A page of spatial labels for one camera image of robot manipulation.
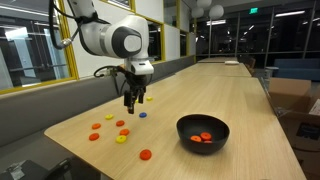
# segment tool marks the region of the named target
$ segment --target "cardboard box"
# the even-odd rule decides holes
[[[319,180],[320,176],[316,175],[316,174],[312,174],[312,173],[308,173],[308,172],[304,172],[304,174],[306,175],[306,178],[308,180]]]
[[[308,80],[270,79],[270,101],[279,122],[303,171],[317,177],[320,176],[320,116],[309,111],[320,98],[320,86],[315,93],[310,91]]]

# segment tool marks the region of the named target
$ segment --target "black bowl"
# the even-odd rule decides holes
[[[227,142],[230,130],[221,120],[201,114],[184,116],[177,122],[177,130],[182,145],[195,153],[211,154],[221,149]],[[212,143],[196,142],[191,136],[199,136],[202,132],[212,135]]]

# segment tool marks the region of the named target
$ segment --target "ceiling light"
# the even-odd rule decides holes
[[[49,26],[49,24],[43,24],[43,23],[34,23],[35,25],[38,26]]]
[[[19,29],[20,26],[0,26],[0,28],[6,28],[6,29]]]
[[[40,13],[40,12],[33,12],[33,11],[29,11],[29,10],[24,10],[24,9],[18,9],[18,8],[12,8],[12,7],[7,7],[7,6],[0,6],[1,9],[8,9],[8,10],[12,10],[12,11],[19,11],[19,12],[25,12],[28,14],[36,14],[36,15],[40,15],[40,16],[49,16],[46,13]]]
[[[211,21],[211,25],[218,25],[218,24],[225,24],[226,20],[218,20],[218,21]]]
[[[305,11],[294,11],[294,12],[276,14],[276,17],[292,16],[292,15],[303,14],[303,13],[305,13]]]

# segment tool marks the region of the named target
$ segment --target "small plastic piece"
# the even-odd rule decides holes
[[[200,134],[200,137],[203,141],[211,141],[211,134],[208,132],[203,132]]]
[[[95,140],[97,140],[97,139],[99,139],[99,134],[98,133],[93,133],[93,134],[91,134],[90,136],[89,136],[89,140],[90,141],[95,141]]]
[[[119,134],[127,136],[129,133],[130,133],[129,129],[122,129]]]
[[[149,160],[152,156],[152,153],[149,149],[144,149],[140,152],[140,159]]]
[[[122,143],[126,142],[126,140],[127,140],[127,136],[124,136],[124,135],[118,136],[116,138],[116,142],[119,143],[119,144],[122,144]]]
[[[101,127],[100,123],[92,124],[92,129],[99,129]]]
[[[153,97],[147,97],[147,101],[152,101]]]
[[[145,118],[145,117],[147,117],[147,113],[142,112],[142,113],[140,113],[140,114],[139,114],[139,117],[141,117],[141,118]]]
[[[112,118],[113,118],[113,114],[108,114],[108,115],[106,115],[106,120],[111,120]]]
[[[191,136],[190,139],[192,141],[201,142],[201,137],[200,136]]]
[[[119,120],[119,121],[116,122],[116,125],[117,125],[118,127],[123,126],[124,124],[125,124],[125,123],[124,123],[123,120]]]

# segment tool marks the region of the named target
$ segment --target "window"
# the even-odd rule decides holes
[[[261,9],[257,14],[240,14],[238,53],[266,53],[271,15],[272,8]]]
[[[270,52],[301,52],[304,50],[312,5],[313,2],[304,2],[275,8],[275,18],[270,40]],[[283,16],[283,13],[288,12],[302,13]]]
[[[162,60],[161,55],[161,24],[148,21],[149,26],[149,56],[155,61]]]
[[[210,27],[207,26],[206,21],[197,22],[196,29],[196,54],[209,53],[209,37]]]
[[[131,9],[130,0],[108,0],[108,2],[126,9]]]
[[[21,6],[24,4],[21,2],[11,10],[1,9],[0,90],[72,77],[65,52],[52,45],[47,12],[37,9],[47,9],[48,1],[36,6],[30,2],[25,6]],[[20,8],[33,9],[22,12]],[[57,23],[54,26],[55,37],[60,42],[59,26]]]
[[[180,56],[187,55],[187,33],[180,31]]]
[[[320,51],[320,3],[317,4],[318,7],[316,8],[312,22],[308,51]]]
[[[195,29],[196,29],[195,23],[194,23],[194,21],[192,21],[192,22],[189,24],[189,31],[190,31],[190,32],[194,32]]]
[[[238,13],[211,21],[211,54],[234,54],[237,39]]]
[[[177,26],[177,1],[163,0],[164,22],[171,26]]]

